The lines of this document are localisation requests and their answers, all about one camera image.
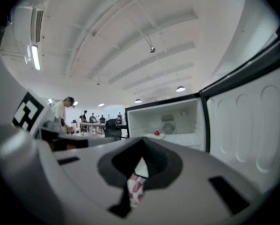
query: fluorescent light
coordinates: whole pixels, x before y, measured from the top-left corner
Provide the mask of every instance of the fluorescent light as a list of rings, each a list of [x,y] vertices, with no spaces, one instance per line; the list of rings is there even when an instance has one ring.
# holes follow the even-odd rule
[[[186,88],[183,86],[178,86],[178,88],[177,88],[177,92],[183,92],[185,90],[186,90]]]
[[[38,58],[38,47],[35,45],[32,46],[32,54],[33,54],[35,68],[37,70],[40,70],[40,63],[39,63],[39,58]]]

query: ceiling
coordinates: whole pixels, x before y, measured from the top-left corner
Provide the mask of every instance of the ceiling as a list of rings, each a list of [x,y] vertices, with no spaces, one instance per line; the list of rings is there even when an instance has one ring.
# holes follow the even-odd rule
[[[228,48],[232,54],[230,44],[241,40],[237,32],[249,21],[249,0],[22,1],[44,5],[42,69],[10,55],[24,53],[13,25],[6,27],[0,48],[7,67],[39,96],[72,96],[83,106],[130,106],[137,98],[152,102],[197,92],[235,68],[222,59]],[[276,26],[266,31],[266,41]],[[176,93],[179,85],[186,91]]]

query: white shirt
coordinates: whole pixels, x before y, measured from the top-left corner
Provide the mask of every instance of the white shirt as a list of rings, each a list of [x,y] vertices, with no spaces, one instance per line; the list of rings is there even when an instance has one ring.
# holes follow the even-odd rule
[[[63,104],[63,101],[56,102],[52,106],[52,112],[54,113],[56,118],[63,118],[63,120],[65,122],[66,115],[65,115],[65,106]]]

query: black rectangular slot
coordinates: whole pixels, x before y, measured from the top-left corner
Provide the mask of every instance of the black rectangular slot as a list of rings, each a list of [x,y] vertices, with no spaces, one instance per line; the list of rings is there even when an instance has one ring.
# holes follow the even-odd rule
[[[59,159],[58,163],[60,165],[64,165],[64,164],[72,163],[72,162],[75,162],[75,161],[78,161],[78,160],[80,160],[78,157],[67,157],[67,158]]]
[[[244,200],[223,177],[213,177],[210,178],[209,181],[232,214],[237,214],[249,206],[249,203]]]

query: black office chair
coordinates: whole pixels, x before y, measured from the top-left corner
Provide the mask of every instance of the black office chair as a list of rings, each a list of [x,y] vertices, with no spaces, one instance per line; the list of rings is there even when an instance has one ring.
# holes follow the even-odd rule
[[[121,140],[121,128],[117,126],[117,119],[106,122],[105,137],[113,137],[115,141]]]

